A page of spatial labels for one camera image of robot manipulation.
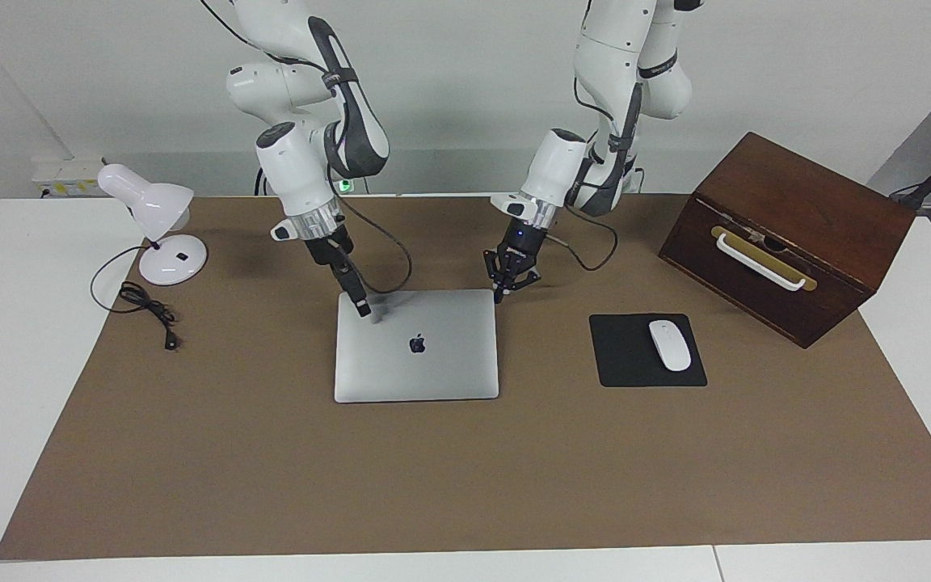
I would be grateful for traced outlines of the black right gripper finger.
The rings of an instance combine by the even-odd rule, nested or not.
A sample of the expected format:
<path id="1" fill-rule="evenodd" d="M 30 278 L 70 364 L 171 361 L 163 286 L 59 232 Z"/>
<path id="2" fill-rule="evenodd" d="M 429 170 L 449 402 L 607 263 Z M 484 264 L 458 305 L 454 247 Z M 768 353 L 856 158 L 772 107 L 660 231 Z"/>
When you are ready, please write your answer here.
<path id="1" fill-rule="evenodd" d="M 331 271 L 341 289 L 350 298 L 357 314 L 364 318 L 366 316 L 366 288 L 350 258 L 343 257 L 334 262 L 331 265 Z"/>
<path id="2" fill-rule="evenodd" d="M 357 310 L 357 314 L 371 314 L 369 301 L 367 301 L 367 290 L 365 284 L 358 273 L 357 268 L 347 253 L 341 254 L 340 263 L 340 286 L 344 292 L 347 292 L 348 298 L 351 299 L 352 305 Z"/>

